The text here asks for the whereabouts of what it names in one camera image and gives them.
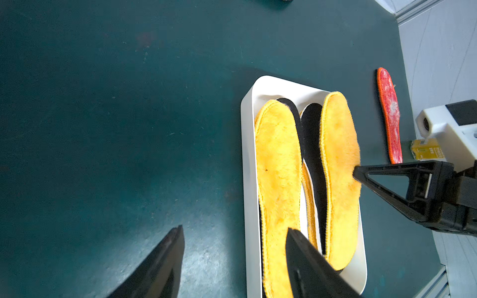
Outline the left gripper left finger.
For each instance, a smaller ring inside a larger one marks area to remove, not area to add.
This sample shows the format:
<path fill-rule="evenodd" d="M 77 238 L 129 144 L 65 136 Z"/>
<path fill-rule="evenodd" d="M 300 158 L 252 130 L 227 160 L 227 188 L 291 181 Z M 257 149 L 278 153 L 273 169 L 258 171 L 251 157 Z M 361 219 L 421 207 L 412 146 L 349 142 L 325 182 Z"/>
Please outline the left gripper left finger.
<path fill-rule="evenodd" d="M 181 225 L 171 229 L 111 298 L 176 298 L 180 289 L 185 237 Z"/>

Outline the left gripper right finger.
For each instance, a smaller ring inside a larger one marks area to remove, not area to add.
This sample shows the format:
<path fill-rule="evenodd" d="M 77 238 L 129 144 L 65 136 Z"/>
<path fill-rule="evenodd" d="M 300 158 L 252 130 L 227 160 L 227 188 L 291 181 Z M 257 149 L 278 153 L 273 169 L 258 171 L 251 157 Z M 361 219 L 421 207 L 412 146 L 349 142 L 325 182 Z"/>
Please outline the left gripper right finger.
<path fill-rule="evenodd" d="M 295 298 L 358 298 L 360 295 L 296 229 L 286 237 L 286 262 Z"/>

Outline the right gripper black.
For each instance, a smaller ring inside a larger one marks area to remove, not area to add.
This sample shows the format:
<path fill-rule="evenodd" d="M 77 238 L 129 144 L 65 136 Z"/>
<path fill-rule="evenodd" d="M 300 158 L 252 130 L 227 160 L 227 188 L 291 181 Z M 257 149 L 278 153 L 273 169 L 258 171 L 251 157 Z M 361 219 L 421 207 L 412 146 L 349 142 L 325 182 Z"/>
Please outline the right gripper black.
<path fill-rule="evenodd" d="M 357 166 L 354 178 L 407 219 L 444 233 L 477 235 L 477 166 L 445 161 Z"/>

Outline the orange insole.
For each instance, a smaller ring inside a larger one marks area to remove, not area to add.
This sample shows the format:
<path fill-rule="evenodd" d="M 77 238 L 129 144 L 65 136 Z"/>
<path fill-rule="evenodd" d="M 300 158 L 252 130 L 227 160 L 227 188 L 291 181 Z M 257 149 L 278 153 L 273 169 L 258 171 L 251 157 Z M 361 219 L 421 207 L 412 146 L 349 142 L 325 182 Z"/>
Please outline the orange insole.
<path fill-rule="evenodd" d="M 307 230 L 308 230 L 308 240 L 311 242 L 312 246 L 315 249 L 319 249 L 317 230 L 316 230 L 316 206 L 314 200 L 314 191 L 309 170 L 305 161 L 302 165 L 302 186 L 304 190 L 304 198 L 306 203 L 306 218 L 307 218 Z"/>
<path fill-rule="evenodd" d="M 302 158 L 293 114 L 277 99 L 255 118 L 255 149 L 263 290 L 268 298 L 290 298 L 286 237 L 301 225 Z"/>
<path fill-rule="evenodd" d="M 356 251 L 361 183 L 353 176 L 360 165 L 357 133 L 347 100 L 338 91 L 324 100 L 319 146 L 327 192 L 325 259 L 340 271 Z"/>

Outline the red insole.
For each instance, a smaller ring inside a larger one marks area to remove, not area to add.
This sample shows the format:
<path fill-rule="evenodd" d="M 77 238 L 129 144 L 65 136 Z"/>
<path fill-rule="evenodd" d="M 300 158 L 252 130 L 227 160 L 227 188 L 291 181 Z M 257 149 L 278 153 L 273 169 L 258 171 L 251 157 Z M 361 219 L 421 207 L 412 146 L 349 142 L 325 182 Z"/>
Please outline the red insole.
<path fill-rule="evenodd" d="M 376 71 L 378 93 L 385 119 L 388 155 L 392 164 L 402 163 L 402 147 L 399 131 L 400 111 L 395 85 L 391 75 L 384 68 Z"/>

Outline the white storage box tray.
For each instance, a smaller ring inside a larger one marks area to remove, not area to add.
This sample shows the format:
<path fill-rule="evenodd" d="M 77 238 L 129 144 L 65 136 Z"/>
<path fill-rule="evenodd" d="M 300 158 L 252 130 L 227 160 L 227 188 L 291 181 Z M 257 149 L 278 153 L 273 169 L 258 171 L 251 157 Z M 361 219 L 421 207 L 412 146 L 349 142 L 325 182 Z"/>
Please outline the white storage box tray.
<path fill-rule="evenodd" d="M 243 204 L 247 296 L 262 298 L 262 248 L 258 204 L 255 150 L 255 117 L 267 101 L 288 98 L 302 111 L 311 103 L 323 104 L 328 91 L 298 84 L 274 76 L 262 76 L 254 82 L 240 105 L 243 160 Z"/>

